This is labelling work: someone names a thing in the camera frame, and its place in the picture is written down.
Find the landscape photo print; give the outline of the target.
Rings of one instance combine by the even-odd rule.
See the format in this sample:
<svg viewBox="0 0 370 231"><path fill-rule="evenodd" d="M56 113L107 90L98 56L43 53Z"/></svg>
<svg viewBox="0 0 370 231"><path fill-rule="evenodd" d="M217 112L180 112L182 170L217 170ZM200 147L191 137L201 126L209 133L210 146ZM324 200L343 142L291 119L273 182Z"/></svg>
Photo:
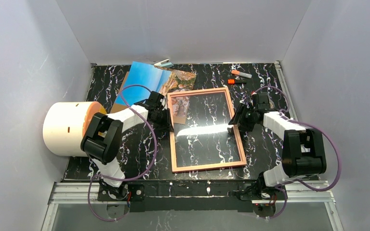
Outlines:
<svg viewBox="0 0 370 231"><path fill-rule="evenodd" d="M147 99L150 91L166 96L169 92L192 90L196 76L187 71L133 62L119 91L131 106Z"/></svg>

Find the brown cardboard backing board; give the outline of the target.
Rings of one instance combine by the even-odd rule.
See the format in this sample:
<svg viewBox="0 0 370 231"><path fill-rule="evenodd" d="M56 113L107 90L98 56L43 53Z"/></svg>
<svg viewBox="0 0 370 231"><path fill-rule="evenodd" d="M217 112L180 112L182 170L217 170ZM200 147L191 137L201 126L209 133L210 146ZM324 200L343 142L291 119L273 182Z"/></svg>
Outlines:
<svg viewBox="0 0 370 231"><path fill-rule="evenodd" d="M128 75L129 75L129 72L127 72L127 73L125 74L125 77L124 77L124 79L123 79L122 85L121 85L121 87L120 87L120 89L119 89L119 93L121 93L121 92L122 92L123 86L124 86L124 84L125 84L125 82L126 82L126 79L127 79ZM122 111L122 110L125 110L125 109L127 109L127 108L128 108L128 107L127 107L124 103L123 103L123 104L114 103L114 104L113 104L113 106L112 106L112 108L111 108L111 112L110 112L110 113L117 113L117 112ZM173 116L173 122L174 122L174 123L178 123L178 124L185 124L185 122L186 122L186 117L177 117L177 116Z"/></svg>

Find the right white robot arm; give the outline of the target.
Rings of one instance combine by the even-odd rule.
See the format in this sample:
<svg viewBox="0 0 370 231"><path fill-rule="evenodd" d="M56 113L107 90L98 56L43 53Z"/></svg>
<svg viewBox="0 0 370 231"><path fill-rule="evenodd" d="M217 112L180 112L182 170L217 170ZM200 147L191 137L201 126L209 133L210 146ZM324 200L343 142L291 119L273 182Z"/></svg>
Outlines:
<svg viewBox="0 0 370 231"><path fill-rule="evenodd" d="M229 125L240 131L251 132L255 125L270 129L282 139L281 162L259 174L245 193L260 196L275 194L276 187L304 177L325 173L327 161L322 133L300 126L271 105L267 93L253 93L248 104L240 104Z"/></svg>

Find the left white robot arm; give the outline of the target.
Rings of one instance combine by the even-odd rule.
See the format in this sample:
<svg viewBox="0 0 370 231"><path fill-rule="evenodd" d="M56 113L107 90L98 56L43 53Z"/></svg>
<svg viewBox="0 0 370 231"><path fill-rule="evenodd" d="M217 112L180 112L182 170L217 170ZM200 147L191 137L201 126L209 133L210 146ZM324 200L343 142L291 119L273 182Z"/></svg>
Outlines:
<svg viewBox="0 0 370 231"><path fill-rule="evenodd" d="M152 91L149 98L112 114L95 113L80 143L80 148L97 165L105 184L119 188L124 181L142 178L155 163L157 155L157 137L154 129L173 131L169 108L165 105L165 97ZM117 159L126 130L145 123L153 136L154 154L147 169L140 175L126 178Z"/></svg>

